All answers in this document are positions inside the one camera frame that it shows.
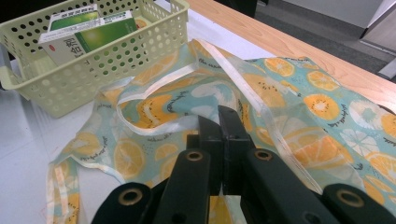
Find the wooden surface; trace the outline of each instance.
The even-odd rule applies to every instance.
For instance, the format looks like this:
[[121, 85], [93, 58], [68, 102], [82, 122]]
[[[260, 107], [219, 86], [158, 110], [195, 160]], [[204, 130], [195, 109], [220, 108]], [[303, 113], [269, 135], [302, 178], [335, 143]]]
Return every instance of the wooden surface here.
[[344, 87], [396, 112], [396, 84], [213, 0], [188, 0], [188, 2], [192, 10], [276, 56], [309, 57]]

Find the floor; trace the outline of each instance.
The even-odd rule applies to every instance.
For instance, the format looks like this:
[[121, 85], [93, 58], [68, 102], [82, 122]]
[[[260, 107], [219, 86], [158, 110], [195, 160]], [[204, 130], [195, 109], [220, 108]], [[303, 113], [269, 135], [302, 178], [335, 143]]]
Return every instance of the floor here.
[[281, 0], [259, 1], [255, 19], [374, 74], [395, 59], [361, 43], [363, 28]]

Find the light green basket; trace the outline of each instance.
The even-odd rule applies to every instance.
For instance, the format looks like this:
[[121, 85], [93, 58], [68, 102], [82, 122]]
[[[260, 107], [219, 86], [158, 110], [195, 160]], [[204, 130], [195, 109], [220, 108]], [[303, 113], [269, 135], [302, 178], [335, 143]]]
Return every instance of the light green basket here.
[[[50, 15], [92, 3], [102, 15], [130, 9], [148, 25], [57, 66], [37, 45], [40, 34], [47, 32]], [[152, 0], [74, 0], [4, 22], [0, 42], [17, 59], [21, 74], [0, 64], [1, 84], [59, 118], [91, 101], [101, 86], [136, 75], [185, 44], [189, 5], [172, 0], [170, 8], [171, 12]]]

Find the small carton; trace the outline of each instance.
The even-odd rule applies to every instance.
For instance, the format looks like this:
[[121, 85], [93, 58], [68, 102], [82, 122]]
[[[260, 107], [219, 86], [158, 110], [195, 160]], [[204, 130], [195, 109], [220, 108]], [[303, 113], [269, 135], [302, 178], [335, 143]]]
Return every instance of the small carton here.
[[40, 36], [38, 44], [61, 65], [137, 30], [131, 11], [86, 21]]
[[76, 25], [84, 21], [96, 20], [98, 18], [100, 18], [100, 14], [96, 4], [68, 10], [50, 16], [49, 31], [59, 30], [64, 27]]

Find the white tabletop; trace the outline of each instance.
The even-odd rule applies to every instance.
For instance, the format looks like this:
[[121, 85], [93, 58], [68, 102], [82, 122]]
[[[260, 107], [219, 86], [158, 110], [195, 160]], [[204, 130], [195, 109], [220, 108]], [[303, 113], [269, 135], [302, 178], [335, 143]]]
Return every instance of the white tabletop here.
[[[157, 1], [166, 6], [165, 1]], [[202, 38], [242, 59], [272, 57], [245, 39], [189, 10], [189, 40]], [[45, 223], [48, 164], [74, 138], [91, 114], [92, 103], [63, 116], [50, 117], [16, 91], [0, 91], [0, 223]], [[81, 223], [120, 183], [103, 172], [78, 168]]]

